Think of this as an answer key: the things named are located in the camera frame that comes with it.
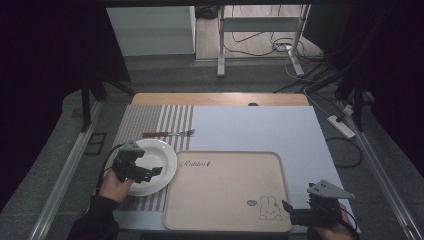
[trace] wooden table edge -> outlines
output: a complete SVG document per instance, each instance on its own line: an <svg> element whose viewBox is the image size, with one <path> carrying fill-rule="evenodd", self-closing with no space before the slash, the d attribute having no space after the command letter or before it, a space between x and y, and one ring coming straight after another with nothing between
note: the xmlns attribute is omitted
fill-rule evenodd
<svg viewBox="0 0 424 240"><path fill-rule="evenodd" d="M309 106L303 94L285 93L137 93L133 105Z"/></svg>

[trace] white plate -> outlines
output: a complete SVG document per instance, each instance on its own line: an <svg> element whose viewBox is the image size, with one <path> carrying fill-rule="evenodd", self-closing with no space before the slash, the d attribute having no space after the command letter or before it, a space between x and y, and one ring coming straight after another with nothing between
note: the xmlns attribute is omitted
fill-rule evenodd
<svg viewBox="0 0 424 240"><path fill-rule="evenodd" d="M135 164L151 170L162 167L158 176L153 176L150 182L133 183L128 195L146 196L164 188L174 177L177 170L177 155L168 143L158 139L143 139L136 142L144 151L144 156L138 158Z"/></svg>

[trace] metal frame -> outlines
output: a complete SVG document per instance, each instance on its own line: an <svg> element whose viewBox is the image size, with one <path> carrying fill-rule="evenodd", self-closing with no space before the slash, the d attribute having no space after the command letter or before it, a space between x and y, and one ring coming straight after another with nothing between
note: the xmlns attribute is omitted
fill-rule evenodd
<svg viewBox="0 0 424 240"><path fill-rule="evenodd" d="M225 76L225 48L224 34L226 32L295 32L293 44L286 47L292 61L296 75L304 75L302 66L299 64L297 45L306 21L309 5L303 9L300 17L230 17L225 18L225 6L221 6L219 19L219 50L218 50L218 77Z"/></svg>
<svg viewBox="0 0 424 240"><path fill-rule="evenodd" d="M371 144L368 142L365 133L359 131L358 127L350 117L346 117L346 119L349 127L351 127L356 133L361 149L365 153L365 159L368 160L368 166L370 167L378 184L380 185L381 191L386 196L387 202L398 219L402 230L406 234L406 237L409 240L422 240L423 235L421 234L421 230L419 229L414 217L412 216L399 192L396 190L395 186L381 165L380 160Z"/></svg>
<svg viewBox="0 0 424 240"><path fill-rule="evenodd" d="M49 195L49 198L46 201L46 204L44 204L43 210L41 211L40 216L38 217L37 222L35 223L28 239L44 239L46 237L53 219L56 216L57 210L59 209L63 197L65 196L68 186L72 180L72 176L74 175L81 156L84 153L85 146L87 145L91 133L96 126L96 120L102 106L103 102L95 102L91 111L91 117L93 121L91 121L91 123L88 125L85 132L81 132L79 134L78 139L75 142L75 145L72 148L72 151L69 154L62 171L60 172L60 175Z"/></svg>

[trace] floor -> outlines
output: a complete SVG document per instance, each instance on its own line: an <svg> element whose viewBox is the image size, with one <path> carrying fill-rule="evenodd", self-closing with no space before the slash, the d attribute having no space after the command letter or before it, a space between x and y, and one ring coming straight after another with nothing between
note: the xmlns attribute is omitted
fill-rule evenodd
<svg viewBox="0 0 424 240"><path fill-rule="evenodd" d="M230 17L299 17L300 5L226 6L225 18ZM196 59L216 59L219 49L219 18L196 20ZM224 35L227 58L282 58L287 56L285 45L293 42L294 32L227 32ZM307 39L300 38L302 55L320 56L321 50Z"/></svg>

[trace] wooden tray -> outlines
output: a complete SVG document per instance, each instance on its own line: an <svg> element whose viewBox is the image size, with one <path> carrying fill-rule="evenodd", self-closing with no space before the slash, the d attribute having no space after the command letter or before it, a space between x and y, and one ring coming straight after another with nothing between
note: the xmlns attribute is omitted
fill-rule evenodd
<svg viewBox="0 0 424 240"><path fill-rule="evenodd" d="M172 230L287 232L288 201L273 152L180 151L164 224Z"/></svg>

